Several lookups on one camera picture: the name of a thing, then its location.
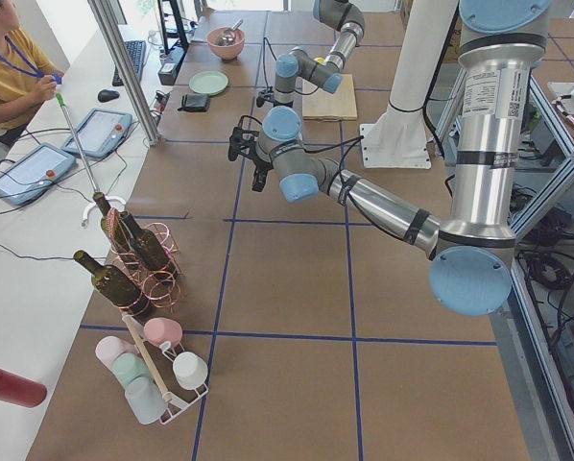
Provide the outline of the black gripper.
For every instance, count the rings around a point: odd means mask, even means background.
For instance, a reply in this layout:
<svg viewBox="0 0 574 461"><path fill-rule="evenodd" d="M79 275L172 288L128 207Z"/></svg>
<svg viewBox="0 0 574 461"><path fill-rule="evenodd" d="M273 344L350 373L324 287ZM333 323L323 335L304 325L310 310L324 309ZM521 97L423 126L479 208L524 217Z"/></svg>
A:
<svg viewBox="0 0 574 461"><path fill-rule="evenodd" d="M275 92L272 86L259 90L255 97L255 104L258 108L262 108L266 103L275 105Z"/></svg>
<svg viewBox="0 0 574 461"><path fill-rule="evenodd" d="M253 172L251 190L253 192L262 192L266 185L268 171L273 169L272 164L257 154L257 138L259 131L247 130L239 126L232 129L229 137L229 146L227 158L229 161L235 161L239 156L247 158L253 162L256 169Z"/></svg>

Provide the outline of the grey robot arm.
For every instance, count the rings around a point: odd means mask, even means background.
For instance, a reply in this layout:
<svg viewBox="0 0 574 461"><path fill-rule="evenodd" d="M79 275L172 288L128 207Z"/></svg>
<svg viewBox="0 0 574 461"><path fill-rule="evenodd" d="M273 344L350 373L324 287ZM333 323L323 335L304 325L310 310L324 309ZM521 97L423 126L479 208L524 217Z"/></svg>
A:
<svg viewBox="0 0 574 461"><path fill-rule="evenodd" d="M275 80L257 93L255 104L273 107L291 107L297 92L297 80L303 80L317 89L334 94L343 80L347 59L361 44L365 35L365 17L350 1L315 1L312 13L315 19L334 31L334 42L322 61L296 46L276 56Z"/></svg>
<svg viewBox="0 0 574 461"><path fill-rule="evenodd" d="M228 157L250 159L252 189L269 172L290 203L325 193L356 208L393 238L431 260L429 284L447 308L486 315L508 298L515 235L508 224L514 166L531 69L542 58L549 23L546 1L417 1L410 9L386 111L362 128L369 168L416 167L425 152L424 115L442 56L461 35L459 64L466 74L462 131L451 212L442 220L346 170L339 160L313 158L304 148L292 108L297 80L333 93L349 55L365 35L361 11L348 1L318 1L313 14L337 40L323 61L295 48L275 63L274 104L257 131L235 129Z"/></svg>

